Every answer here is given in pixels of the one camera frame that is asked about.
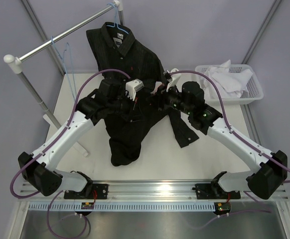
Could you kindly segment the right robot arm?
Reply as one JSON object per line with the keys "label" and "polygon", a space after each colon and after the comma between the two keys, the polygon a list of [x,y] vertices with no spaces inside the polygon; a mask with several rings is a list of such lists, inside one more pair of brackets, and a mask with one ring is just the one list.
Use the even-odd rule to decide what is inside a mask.
{"label": "right robot arm", "polygon": [[233,191],[249,190],[267,200],[286,180],[288,158],[282,151],[276,153],[240,135],[230,126],[225,115],[206,104],[204,92],[196,82],[186,82],[181,91],[176,86],[160,86],[148,98],[159,110],[174,109],[188,116],[189,123],[237,155],[249,171],[230,173],[223,171],[211,181],[211,192],[217,198]]}

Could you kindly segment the pink wire hanger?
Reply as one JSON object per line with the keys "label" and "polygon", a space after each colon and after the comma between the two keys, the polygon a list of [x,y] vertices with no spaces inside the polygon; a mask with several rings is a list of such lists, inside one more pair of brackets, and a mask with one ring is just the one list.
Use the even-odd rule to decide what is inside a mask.
{"label": "pink wire hanger", "polygon": [[151,92],[151,94],[155,94],[160,86],[164,86],[164,83],[162,83],[162,82],[156,82],[156,83],[155,83],[155,88],[154,88],[154,90]]}

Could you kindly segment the light blue wire hanger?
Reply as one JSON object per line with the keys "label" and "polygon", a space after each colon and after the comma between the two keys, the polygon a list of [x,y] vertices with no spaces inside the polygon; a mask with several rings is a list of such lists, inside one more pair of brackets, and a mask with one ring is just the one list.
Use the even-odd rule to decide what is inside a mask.
{"label": "light blue wire hanger", "polygon": [[76,88],[76,82],[75,82],[75,76],[74,76],[74,66],[73,66],[71,46],[68,42],[66,42],[63,52],[61,53],[56,47],[53,36],[51,36],[51,42],[52,42],[52,47],[54,48],[55,52],[57,53],[57,56],[59,57],[62,63],[72,98],[73,100],[75,100],[77,97],[77,88]]}

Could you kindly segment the white dress shirt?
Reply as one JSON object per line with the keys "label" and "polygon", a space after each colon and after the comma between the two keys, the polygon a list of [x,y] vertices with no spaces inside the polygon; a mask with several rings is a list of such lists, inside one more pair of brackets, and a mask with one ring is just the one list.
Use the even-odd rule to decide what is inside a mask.
{"label": "white dress shirt", "polygon": [[238,99],[243,93],[248,93],[247,83],[253,73],[250,69],[242,70],[240,73],[231,73],[230,67],[231,60],[228,60],[221,65],[209,66],[203,74],[216,85],[223,99]]}

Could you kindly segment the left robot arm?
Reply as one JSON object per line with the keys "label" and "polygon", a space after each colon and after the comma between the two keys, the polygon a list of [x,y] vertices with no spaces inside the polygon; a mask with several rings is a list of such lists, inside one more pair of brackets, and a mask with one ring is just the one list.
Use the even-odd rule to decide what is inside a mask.
{"label": "left robot arm", "polygon": [[64,172],[57,165],[68,150],[109,114],[129,120],[135,108],[137,92],[144,87],[141,80],[122,86],[114,79],[103,79],[97,89],[80,99],[67,122],[32,154],[23,152],[18,162],[23,178],[44,196],[57,191],[71,191],[86,199],[93,192],[93,181],[82,172]]}

